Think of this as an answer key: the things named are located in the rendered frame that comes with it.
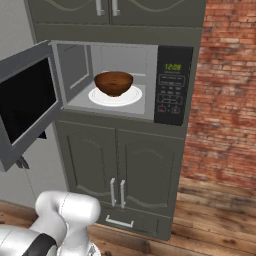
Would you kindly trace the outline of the grey microwave door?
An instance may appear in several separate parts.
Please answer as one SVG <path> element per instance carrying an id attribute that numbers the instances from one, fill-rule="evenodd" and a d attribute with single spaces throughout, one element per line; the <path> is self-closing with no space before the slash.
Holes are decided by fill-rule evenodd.
<path id="1" fill-rule="evenodd" d="M 0 60 L 0 171 L 27 167 L 24 152 L 62 107 L 51 42 Z"/>

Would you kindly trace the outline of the grey drawer front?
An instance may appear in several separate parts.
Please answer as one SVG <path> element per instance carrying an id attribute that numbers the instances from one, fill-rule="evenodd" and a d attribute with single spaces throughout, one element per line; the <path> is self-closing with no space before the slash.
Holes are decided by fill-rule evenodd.
<path id="1" fill-rule="evenodd" d="M 134 221 L 133 228 L 127 228 L 115 225 L 105 221 L 107 215 L 111 219 L 130 223 Z M 169 240 L 171 236 L 172 219 L 162 217 L 134 209 L 121 209 L 120 207 L 112 207 L 112 205 L 101 203 L 101 214 L 98 219 L 99 224 L 119 228 L 129 232 L 158 238 L 161 240 Z"/>

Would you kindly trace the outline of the brown wooden bowl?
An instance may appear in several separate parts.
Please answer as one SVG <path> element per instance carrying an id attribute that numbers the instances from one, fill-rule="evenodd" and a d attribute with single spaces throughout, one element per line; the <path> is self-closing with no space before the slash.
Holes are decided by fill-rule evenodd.
<path id="1" fill-rule="evenodd" d="M 119 97 L 133 84 L 133 76 L 126 72 L 103 72 L 94 77 L 96 87 L 110 97 Z"/>

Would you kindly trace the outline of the grey tall cupboard frame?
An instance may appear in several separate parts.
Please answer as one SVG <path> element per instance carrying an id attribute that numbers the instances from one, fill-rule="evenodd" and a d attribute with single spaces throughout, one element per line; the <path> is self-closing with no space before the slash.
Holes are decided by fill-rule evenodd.
<path id="1" fill-rule="evenodd" d="M 108 24 L 54 24 L 36 23 L 32 19 L 28 0 L 25 0 L 26 11 L 29 17 L 33 39 L 35 43 L 43 41 L 73 41 L 73 42 L 100 42 L 100 43 L 124 43 L 142 45 L 162 45 L 162 46 L 185 46 L 194 49 L 194 56 L 191 65 L 192 87 L 188 90 L 188 100 L 185 107 L 184 123 L 181 126 L 153 123 L 149 120 L 142 120 L 130 117 L 110 116 L 87 111 L 70 110 L 62 107 L 55 118 L 56 137 L 60 149 L 56 124 L 58 121 L 93 125 L 115 130 L 116 158 L 117 158 L 117 195 L 118 200 L 114 207 L 121 208 L 120 179 L 118 170 L 118 146 L 117 132 L 126 130 L 136 133 L 155 134 L 186 140 L 188 119 L 192 92 L 194 88 L 194 78 L 198 60 L 202 27 L 164 27 L 164 26 L 127 26 L 114 25 L 112 23 L 111 0 L 109 4 Z"/>

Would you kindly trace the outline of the grey cupboard door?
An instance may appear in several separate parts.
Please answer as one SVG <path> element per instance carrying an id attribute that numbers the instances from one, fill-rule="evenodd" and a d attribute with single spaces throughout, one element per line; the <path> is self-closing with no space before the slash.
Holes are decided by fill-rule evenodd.
<path id="1" fill-rule="evenodd" d="M 114 25 L 202 27 L 206 0 L 118 0 Z"/>
<path id="2" fill-rule="evenodd" d="M 117 203 L 115 130 L 64 121 L 56 128 L 70 191 L 112 205 L 110 181 L 115 178 Z"/>
<path id="3" fill-rule="evenodd" d="M 184 140 L 119 130 L 117 146 L 119 179 L 125 181 L 125 207 L 171 217 Z"/>
<path id="4" fill-rule="evenodd" d="M 101 0 L 103 16 L 97 16 L 95 0 L 28 0 L 36 23 L 108 24 L 109 1 Z"/>

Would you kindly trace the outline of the white microwave turntable plate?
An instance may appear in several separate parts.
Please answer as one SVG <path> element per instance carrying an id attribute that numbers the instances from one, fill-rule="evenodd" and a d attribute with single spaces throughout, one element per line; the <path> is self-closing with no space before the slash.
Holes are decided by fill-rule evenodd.
<path id="1" fill-rule="evenodd" d="M 126 92 L 116 97 L 109 96 L 101 92 L 98 88 L 94 88 L 88 93 L 88 97 L 92 102 L 107 107 L 131 105 L 139 101 L 142 95 L 142 91 L 136 86 L 131 86 Z"/>

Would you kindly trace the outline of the grey microwave oven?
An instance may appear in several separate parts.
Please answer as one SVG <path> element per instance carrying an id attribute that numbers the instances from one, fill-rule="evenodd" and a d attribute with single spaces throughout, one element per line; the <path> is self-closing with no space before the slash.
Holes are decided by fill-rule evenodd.
<path id="1" fill-rule="evenodd" d="M 192 87 L 192 47 L 73 41 L 51 45 L 66 109 L 175 126 L 184 123 Z M 110 71 L 131 74 L 131 86 L 142 91 L 141 99 L 122 107 L 92 102 L 88 93 L 97 88 L 94 77 Z"/>

